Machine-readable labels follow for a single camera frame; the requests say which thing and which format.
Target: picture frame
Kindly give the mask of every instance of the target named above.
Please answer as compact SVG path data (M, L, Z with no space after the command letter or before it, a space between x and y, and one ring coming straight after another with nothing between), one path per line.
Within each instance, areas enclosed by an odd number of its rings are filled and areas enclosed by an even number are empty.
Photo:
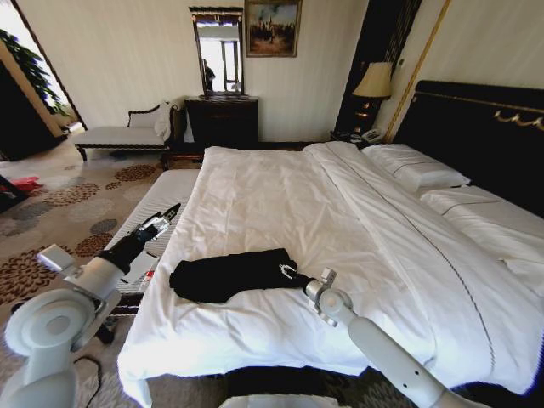
M246 0L246 56L297 56L303 0Z

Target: chaise lounge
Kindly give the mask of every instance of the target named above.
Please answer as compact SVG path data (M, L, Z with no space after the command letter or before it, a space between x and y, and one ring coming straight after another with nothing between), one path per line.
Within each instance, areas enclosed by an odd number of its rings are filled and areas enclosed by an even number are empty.
M129 111L127 127L96 127L71 140L86 161L85 149L172 150L183 143L186 128L184 99L179 98L149 110Z

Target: wooden dresser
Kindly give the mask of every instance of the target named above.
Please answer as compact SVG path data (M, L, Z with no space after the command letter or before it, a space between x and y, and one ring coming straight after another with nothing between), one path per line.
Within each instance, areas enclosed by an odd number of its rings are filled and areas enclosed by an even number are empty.
M258 144L258 98L201 96L185 100L195 143L252 149Z

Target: white pillow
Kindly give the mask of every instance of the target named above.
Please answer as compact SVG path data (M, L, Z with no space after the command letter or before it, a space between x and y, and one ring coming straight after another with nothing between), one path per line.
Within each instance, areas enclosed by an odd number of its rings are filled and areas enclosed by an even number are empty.
M128 127L129 128L153 128L156 118L159 116L159 108L151 112L128 112Z
M434 190L421 200L498 259L544 264L544 219L476 186Z
M168 102L162 102L158 109L156 121L153 124L156 135L164 141L170 136L170 109Z
M410 192L465 185L470 179L457 170L402 144L380 144L364 148L376 165L387 171Z

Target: white duvet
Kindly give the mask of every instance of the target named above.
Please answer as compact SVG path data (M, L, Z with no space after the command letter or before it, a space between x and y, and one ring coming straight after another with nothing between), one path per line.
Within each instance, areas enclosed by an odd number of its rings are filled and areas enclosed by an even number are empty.
M531 385L544 327L538 298L354 146L333 142L303 152L207 149L119 354L125 392L150 406L146 378L244 366L361 373L370 363L345 328L321 320L300 290L197 304L168 287L182 259L277 247L303 274L335 269L355 312L446 386Z

